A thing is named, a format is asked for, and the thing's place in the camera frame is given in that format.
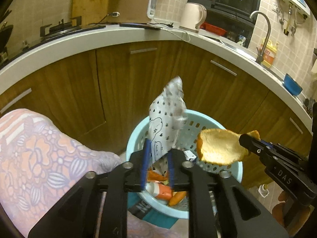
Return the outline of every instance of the electric kettle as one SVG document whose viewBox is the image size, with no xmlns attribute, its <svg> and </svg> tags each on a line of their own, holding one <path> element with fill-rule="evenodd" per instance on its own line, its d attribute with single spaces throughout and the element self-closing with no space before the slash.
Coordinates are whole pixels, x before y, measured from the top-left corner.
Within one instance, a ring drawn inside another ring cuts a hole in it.
<svg viewBox="0 0 317 238">
<path fill-rule="evenodd" d="M 199 3 L 188 2 L 180 20 L 180 28 L 198 32 L 207 17 L 206 8 Z"/>
</svg>

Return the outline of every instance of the kitchen counter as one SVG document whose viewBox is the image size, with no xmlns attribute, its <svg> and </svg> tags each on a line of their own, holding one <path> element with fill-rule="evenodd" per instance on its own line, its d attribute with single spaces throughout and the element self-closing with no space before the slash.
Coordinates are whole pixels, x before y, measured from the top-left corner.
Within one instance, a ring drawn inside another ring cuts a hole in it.
<svg viewBox="0 0 317 238">
<path fill-rule="evenodd" d="M 110 25 L 49 41 L 23 53 L 0 70 L 0 94 L 32 72 L 71 55 L 117 44 L 151 40 L 179 40 L 179 37 L 184 40 L 189 40 L 190 37 L 189 43 L 212 52 L 256 78 L 286 103 L 311 132 L 312 120 L 303 109 L 301 101 L 288 93 L 282 82 L 275 76 L 253 60 L 217 41 L 197 33 L 188 32 L 186 34 L 182 30 L 171 28 L 144 30 Z"/>
</svg>

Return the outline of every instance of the person's hand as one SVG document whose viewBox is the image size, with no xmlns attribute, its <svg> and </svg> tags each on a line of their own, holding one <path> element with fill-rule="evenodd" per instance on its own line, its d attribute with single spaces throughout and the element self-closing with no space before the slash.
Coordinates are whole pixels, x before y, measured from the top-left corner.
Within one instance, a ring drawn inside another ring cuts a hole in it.
<svg viewBox="0 0 317 238">
<path fill-rule="evenodd" d="M 283 208 L 285 206 L 285 201 L 288 199 L 289 194 L 287 194 L 285 191 L 282 191 L 282 193 L 278 197 L 278 201 L 281 201 L 282 203 L 277 204 L 273 209 L 272 209 L 272 215 L 280 223 L 281 226 L 285 227 L 284 225 L 284 217 L 283 217 Z M 288 234 L 290 237 L 294 236 L 299 229 L 302 228 L 302 226 L 305 224 L 307 219 L 309 218 L 310 214 L 310 208 L 307 206 L 303 208 L 303 210 L 300 212 L 300 217 L 299 220 L 290 227 L 288 230 Z"/>
</svg>

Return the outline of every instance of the gas stove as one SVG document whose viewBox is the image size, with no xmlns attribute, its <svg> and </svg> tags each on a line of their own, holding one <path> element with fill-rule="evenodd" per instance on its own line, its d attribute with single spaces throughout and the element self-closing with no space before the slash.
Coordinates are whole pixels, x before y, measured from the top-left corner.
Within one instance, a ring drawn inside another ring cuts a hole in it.
<svg viewBox="0 0 317 238">
<path fill-rule="evenodd" d="M 71 18 L 71 20 L 76 20 L 75 26 L 73 26 L 72 21 L 64 22 L 64 19 L 62 19 L 60 22 L 58 22 L 58 25 L 56 25 L 56 26 L 50 27 L 52 24 L 49 24 L 49 25 L 45 25 L 45 26 L 40 27 L 41 40 L 42 41 L 49 40 L 49 39 L 64 35 L 64 34 L 69 33 L 69 32 L 74 32 L 74 31 L 80 30 L 81 29 L 81 16 Z M 49 33 L 46 34 L 46 29 L 48 27 L 50 27 Z"/>
<path fill-rule="evenodd" d="M 17 51 L 10 52 L 10 55 L 8 55 L 8 53 L 3 53 L 3 54 L 0 53 L 0 70 L 3 67 L 5 67 L 8 63 L 10 63 L 12 60 L 19 57 L 20 55 L 38 46 L 41 46 L 45 43 L 48 43 L 55 39 L 59 39 L 61 37 L 65 37 L 75 33 L 85 32 L 85 31 L 93 30 L 93 29 L 101 29 L 106 27 L 105 24 L 93 24 L 93 25 L 81 26 L 81 16 L 74 17 L 71 20 L 76 20 L 75 26 L 72 25 L 71 21 L 64 22 L 63 19 L 56 26 L 50 27 L 52 24 L 42 26 L 40 27 L 40 37 L 41 37 L 40 39 L 30 43 L 28 43 L 27 41 L 23 41 L 22 48 L 18 49 Z"/>
</svg>

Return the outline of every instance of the drawer handle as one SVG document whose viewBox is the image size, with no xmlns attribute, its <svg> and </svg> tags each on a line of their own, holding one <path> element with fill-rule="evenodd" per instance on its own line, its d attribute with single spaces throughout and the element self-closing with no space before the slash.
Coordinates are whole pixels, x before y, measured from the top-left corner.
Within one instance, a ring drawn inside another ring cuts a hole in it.
<svg viewBox="0 0 317 238">
<path fill-rule="evenodd" d="M 145 49 L 140 49 L 140 50 L 132 50 L 130 51 L 130 54 L 138 54 L 138 53 L 143 53 L 143 52 L 149 52 L 149 51 L 156 51 L 157 48 L 156 47 L 152 47 L 152 48 L 145 48 Z"/>
<path fill-rule="evenodd" d="M 226 68 L 225 66 L 223 66 L 223 65 L 221 65 L 221 64 L 219 64 L 219 63 L 217 63 L 217 62 L 215 62 L 215 61 L 213 61 L 213 60 L 210 60 L 210 62 L 213 63 L 213 64 L 215 64 L 215 65 L 217 65 L 217 66 L 220 67 L 221 69 L 223 69 L 223 70 L 229 72 L 229 73 L 232 74 L 233 76 L 235 76 L 235 77 L 237 76 L 237 74 L 236 74 L 235 72 L 231 71 L 230 69 Z"/>
<path fill-rule="evenodd" d="M 301 130 L 301 128 L 299 128 L 299 126 L 296 124 L 296 122 L 294 122 L 294 120 L 293 120 L 292 118 L 289 118 L 289 120 L 291 121 L 292 124 L 295 125 L 295 127 L 299 130 L 299 132 L 300 132 L 301 134 L 303 134 L 303 131 Z"/>
<path fill-rule="evenodd" d="M 9 102 L 4 108 L 0 110 L 0 113 L 3 114 L 10 106 L 14 105 L 16 102 L 18 102 L 21 98 L 25 97 L 27 94 L 31 93 L 32 89 L 29 88 L 28 90 L 22 92 L 20 95 L 18 95 L 15 99 L 13 99 L 11 102 Z"/>
</svg>

